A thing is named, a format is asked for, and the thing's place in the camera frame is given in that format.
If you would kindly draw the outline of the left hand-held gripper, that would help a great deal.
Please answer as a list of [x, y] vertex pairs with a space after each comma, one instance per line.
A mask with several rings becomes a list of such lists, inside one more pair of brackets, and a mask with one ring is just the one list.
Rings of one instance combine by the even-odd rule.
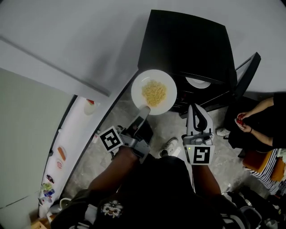
[[106, 151], [110, 153], [121, 146], [129, 147], [142, 164], [150, 152], [149, 144], [153, 137], [153, 131], [147, 121], [150, 111], [148, 106], [143, 107], [127, 129], [112, 126], [102, 132], [99, 138]]

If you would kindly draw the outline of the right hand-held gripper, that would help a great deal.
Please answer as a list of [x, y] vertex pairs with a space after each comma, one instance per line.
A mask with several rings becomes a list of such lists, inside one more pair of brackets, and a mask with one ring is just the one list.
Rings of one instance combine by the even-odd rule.
[[215, 151], [212, 118], [205, 109], [192, 103], [188, 109], [186, 127], [187, 135], [183, 135], [182, 140], [187, 162], [190, 165], [209, 165]]

